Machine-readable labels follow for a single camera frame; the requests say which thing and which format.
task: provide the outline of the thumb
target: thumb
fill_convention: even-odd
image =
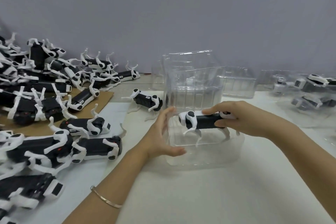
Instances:
[[[237,130],[236,128],[239,126],[239,120],[221,119],[215,122],[215,126],[220,128],[229,127]]]
[[[171,157],[181,156],[185,154],[187,151],[182,146],[173,147],[170,145],[166,145],[164,149],[164,155],[168,155]]]

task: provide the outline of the bracelet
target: bracelet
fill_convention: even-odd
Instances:
[[[117,209],[120,209],[122,207],[122,205],[117,205],[117,204],[114,204],[112,203],[111,201],[107,200],[106,198],[102,197],[101,195],[98,194],[98,192],[96,191],[96,187],[95,186],[91,186],[91,191],[96,193],[98,197],[100,197],[101,200],[103,200],[105,203],[107,203],[108,205],[114,207],[114,208],[117,208]]]

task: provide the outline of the black joint cap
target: black joint cap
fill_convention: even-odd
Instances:
[[[189,115],[190,117],[195,117],[195,113],[194,113],[193,111],[188,112],[188,115]]]

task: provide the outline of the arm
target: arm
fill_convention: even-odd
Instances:
[[[162,138],[162,134],[167,129],[168,115],[173,111],[174,108],[168,108],[161,112],[141,141],[125,154],[113,171],[96,187],[96,191],[102,197],[115,204],[123,205],[134,180],[149,159],[160,155],[185,154],[183,147],[166,145]],[[63,224],[113,224],[117,220],[119,211],[91,192]]]
[[[237,120],[218,120],[251,136],[265,137],[285,154],[314,196],[336,221],[336,159],[318,146],[293,123],[245,101],[227,101],[203,110],[204,114],[228,111]]]

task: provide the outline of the wall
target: wall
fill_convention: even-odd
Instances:
[[[78,57],[84,48],[150,72],[166,52],[213,49],[224,65],[335,69],[336,0],[0,0],[0,19]]]

